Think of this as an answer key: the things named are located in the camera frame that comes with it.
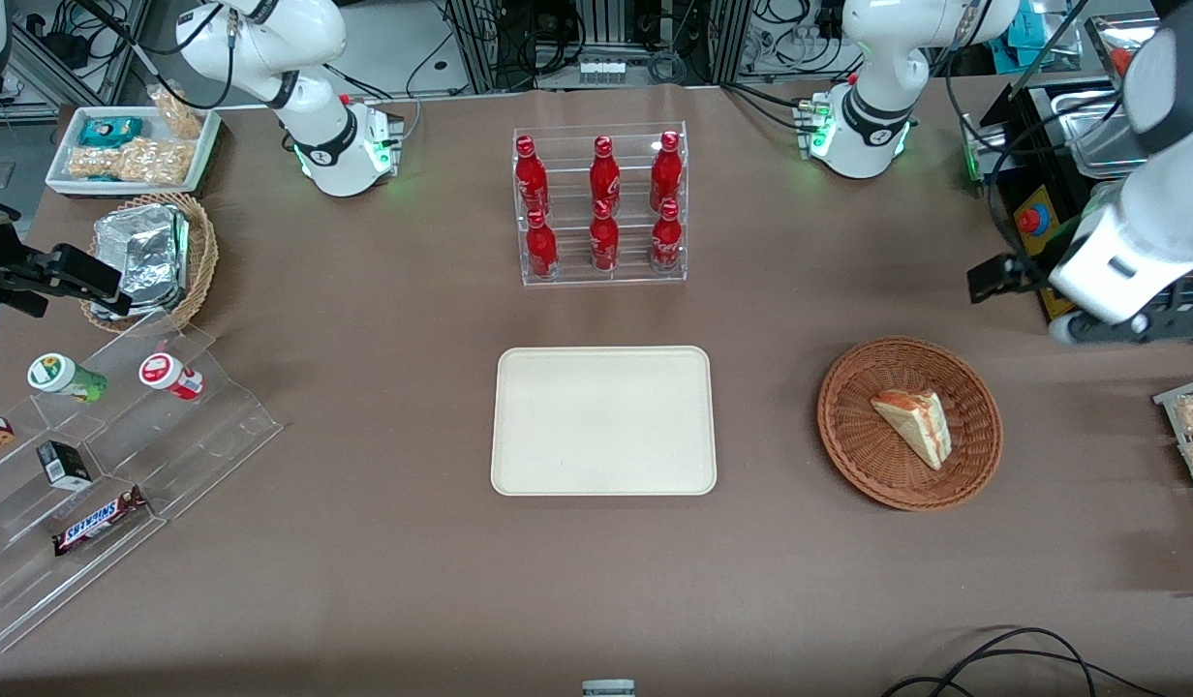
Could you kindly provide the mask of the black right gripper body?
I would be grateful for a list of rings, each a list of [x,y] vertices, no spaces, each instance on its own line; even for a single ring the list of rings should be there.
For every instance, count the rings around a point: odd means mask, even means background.
[[[43,317],[48,300],[39,291],[51,288],[54,260],[55,255],[0,255],[0,306]]]

